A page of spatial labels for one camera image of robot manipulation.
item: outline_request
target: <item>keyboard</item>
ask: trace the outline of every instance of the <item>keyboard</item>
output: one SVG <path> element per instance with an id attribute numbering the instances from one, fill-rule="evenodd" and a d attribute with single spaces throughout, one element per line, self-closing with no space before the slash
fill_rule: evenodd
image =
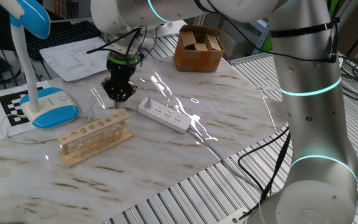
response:
<path id="1" fill-rule="evenodd" d="M 49 37 L 46 40 L 41 40 L 34 36 L 26 36 L 27 52 L 29 53 L 30 58 L 38 60 L 41 58 L 41 49 L 90 39 L 100 36 L 100 34 L 100 30 L 98 30 L 98 28 L 96 28 L 93 23 L 89 21 L 83 21 L 73 24 L 65 30 L 51 30 Z"/>

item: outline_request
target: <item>green object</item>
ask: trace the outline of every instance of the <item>green object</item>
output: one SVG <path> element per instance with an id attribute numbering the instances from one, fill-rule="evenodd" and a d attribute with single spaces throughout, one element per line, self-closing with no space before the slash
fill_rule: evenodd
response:
<path id="1" fill-rule="evenodd" d="M 117 64 L 119 64 L 119 65 L 127 65 L 127 62 L 117 60 L 117 59 L 113 58 L 111 55 L 108 55 L 107 58 L 108 58 L 110 61 L 112 61 L 112 62 L 114 62 L 114 63 L 117 63 Z M 131 60 L 131 61 L 129 62 L 129 65 L 134 65 L 134 64 L 136 64 L 136 62 L 137 62 L 137 59 L 135 58 L 134 60 Z"/>
<path id="2" fill-rule="evenodd" d="M 339 2 L 339 0 L 331 0 L 331 8 L 329 9 L 329 15 L 331 17 L 335 16 L 334 13 L 335 13 L 336 6 L 338 5 L 338 2 Z M 262 50 L 268 51 L 268 52 L 273 50 L 272 37 L 270 35 L 268 35 L 266 37 L 265 43 L 262 47 Z"/>

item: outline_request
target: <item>blue desk lamp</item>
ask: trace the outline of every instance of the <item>blue desk lamp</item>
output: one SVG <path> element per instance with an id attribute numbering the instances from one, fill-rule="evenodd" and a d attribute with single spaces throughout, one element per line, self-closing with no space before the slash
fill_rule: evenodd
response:
<path id="1" fill-rule="evenodd" d="M 36 128 L 50 129 L 74 120 L 79 113 L 71 97 L 59 88 L 37 91 L 37 81 L 25 42 L 24 28 L 40 39 L 50 32 L 49 15 L 36 0 L 0 0 L 0 5 L 10 14 L 12 39 L 24 69 L 29 94 L 20 105 Z"/>

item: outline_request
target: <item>marble table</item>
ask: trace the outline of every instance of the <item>marble table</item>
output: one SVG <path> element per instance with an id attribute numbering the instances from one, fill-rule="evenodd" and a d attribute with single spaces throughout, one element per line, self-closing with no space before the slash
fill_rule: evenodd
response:
<path id="1" fill-rule="evenodd" d="M 63 88 L 81 108 L 80 117 L 58 128 L 34 130 L 13 138 L 55 138 L 86 124 L 94 94 L 96 118 L 116 113 L 100 87 L 102 72 Z M 172 58 L 145 62 L 131 77 L 153 100 L 190 116 L 198 129 L 227 157 L 279 130 L 283 105 L 260 94 L 230 65 L 215 73 L 181 73 Z M 101 223 L 129 207 L 217 163 L 218 159 L 190 133 L 180 134 L 136 112 L 147 96 L 139 88 L 120 110 L 131 118 L 134 137 L 67 169 L 57 141 L 23 145 L 0 141 L 0 223 Z"/>

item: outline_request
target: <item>power outlet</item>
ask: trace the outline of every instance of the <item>power outlet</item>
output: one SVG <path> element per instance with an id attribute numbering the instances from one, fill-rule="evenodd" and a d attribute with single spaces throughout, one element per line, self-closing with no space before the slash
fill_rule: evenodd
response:
<path id="1" fill-rule="evenodd" d="M 191 119 L 181 114 L 167 106 L 162 105 L 154 100 L 152 100 L 152 107 L 147 109 L 145 104 L 148 98 L 140 103 L 137 108 L 137 111 L 143 115 L 148 116 L 149 118 L 158 121 L 180 133 L 186 133 L 187 129 L 190 127 Z"/>

